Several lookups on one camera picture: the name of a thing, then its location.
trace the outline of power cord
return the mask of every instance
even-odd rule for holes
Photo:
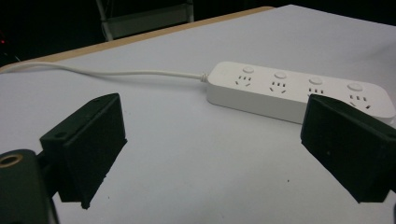
[[[161,70],[134,70],[125,72],[98,72],[92,70],[86,70],[81,68],[76,68],[72,66],[63,65],[60,63],[42,63],[42,62],[31,62],[31,63],[17,63],[7,66],[0,70],[0,74],[12,73],[20,70],[24,70],[31,67],[51,67],[55,69],[66,70],[74,73],[79,73],[82,75],[93,76],[93,77],[114,77],[114,76],[135,76],[135,75],[157,75],[157,76],[167,76],[167,77],[187,77],[193,79],[199,79],[202,82],[207,82],[207,74],[192,74],[192,73],[179,73],[179,72],[168,72]]]

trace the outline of table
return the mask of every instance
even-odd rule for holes
[[[209,73],[221,61],[250,63],[372,82],[395,104],[394,36],[393,26],[286,6],[40,60],[190,73]],[[393,221],[396,195],[357,204],[301,145],[301,125],[211,105],[196,80],[51,69],[1,75],[0,152],[41,151],[40,136],[111,92],[121,97],[128,144],[89,210],[54,196],[63,224]]]

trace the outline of black object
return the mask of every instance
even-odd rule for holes
[[[58,223],[51,197],[87,209],[126,144],[117,93],[85,104],[40,138],[43,151],[0,155],[0,223]]]
[[[396,130],[333,98],[309,97],[302,143],[361,202],[396,190]]]

